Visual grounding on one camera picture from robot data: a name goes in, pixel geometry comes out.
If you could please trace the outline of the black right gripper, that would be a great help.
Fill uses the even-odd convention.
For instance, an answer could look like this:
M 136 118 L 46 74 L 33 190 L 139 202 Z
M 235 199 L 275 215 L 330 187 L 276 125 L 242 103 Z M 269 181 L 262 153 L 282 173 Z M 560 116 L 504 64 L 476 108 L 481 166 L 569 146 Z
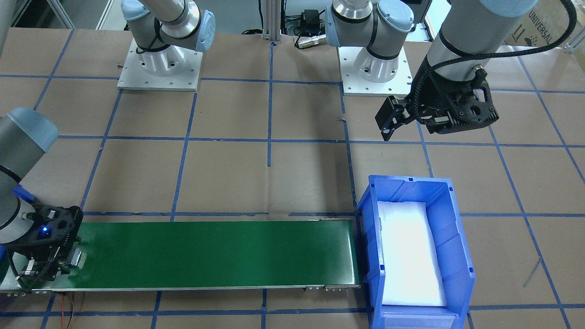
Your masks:
M 86 252 L 74 248 L 83 212 L 79 206 L 27 205 L 5 223 L 9 266 L 19 281 L 54 281 L 71 267 L 83 267 Z

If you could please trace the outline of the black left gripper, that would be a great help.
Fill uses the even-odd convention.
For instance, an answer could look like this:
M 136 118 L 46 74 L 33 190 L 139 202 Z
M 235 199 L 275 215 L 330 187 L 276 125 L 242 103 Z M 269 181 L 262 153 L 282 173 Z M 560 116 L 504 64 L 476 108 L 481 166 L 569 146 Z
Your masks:
M 487 71 L 483 68 L 472 71 L 470 81 L 451 81 L 437 72 L 430 73 L 422 84 L 418 112 L 415 112 L 415 84 L 428 68 L 428 62 L 420 65 L 409 100 L 387 96 L 376 113 L 375 121 L 384 141 L 389 141 L 399 127 L 410 124 L 412 116 L 426 125 L 430 133 L 438 134 L 479 129 L 499 120 L 486 80 Z

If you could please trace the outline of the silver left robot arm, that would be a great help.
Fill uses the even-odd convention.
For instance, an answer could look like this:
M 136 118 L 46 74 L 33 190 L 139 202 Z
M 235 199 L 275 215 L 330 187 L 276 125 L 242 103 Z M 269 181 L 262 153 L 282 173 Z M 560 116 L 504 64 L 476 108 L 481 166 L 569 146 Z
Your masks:
M 556 48 L 576 27 L 576 8 L 561 5 L 568 27 L 542 47 L 500 53 L 499 46 L 536 4 L 534 0 L 452 0 L 451 8 L 403 99 L 388 96 L 375 116 L 384 140 L 412 121 L 430 133 L 449 134 L 488 127 L 499 119 L 485 65 L 492 58 L 512 58 Z M 392 79 L 415 14 L 401 0 L 335 0 L 325 9 L 327 42 L 360 47 L 356 69 L 366 80 Z

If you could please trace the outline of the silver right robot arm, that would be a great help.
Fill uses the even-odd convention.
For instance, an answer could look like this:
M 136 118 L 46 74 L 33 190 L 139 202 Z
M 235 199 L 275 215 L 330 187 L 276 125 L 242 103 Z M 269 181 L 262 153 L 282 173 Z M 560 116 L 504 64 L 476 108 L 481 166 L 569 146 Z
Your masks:
M 194 0 L 123 0 L 121 12 L 146 73 L 167 75 L 187 64 L 186 50 L 207 52 L 217 19 Z M 59 135 L 46 115 L 17 107 L 1 117 L 1 246 L 19 286 L 54 281 L 77 266 L 83 212 L 28 202 L 15 193 Z

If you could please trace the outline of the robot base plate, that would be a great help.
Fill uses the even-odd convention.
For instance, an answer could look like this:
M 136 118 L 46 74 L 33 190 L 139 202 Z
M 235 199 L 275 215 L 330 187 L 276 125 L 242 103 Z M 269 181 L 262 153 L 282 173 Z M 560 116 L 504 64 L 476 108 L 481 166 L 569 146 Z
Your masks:
M 391 60 L 374 58 L 362 47 L 338 48 L 343 93 L 347 96 L 407 96 L 412 74 L 403 48 Z
M 134 91 L 196 92 L 203 53 L 170 46 L 161 52 L 138 53 L 132 40 L 117 87 Z

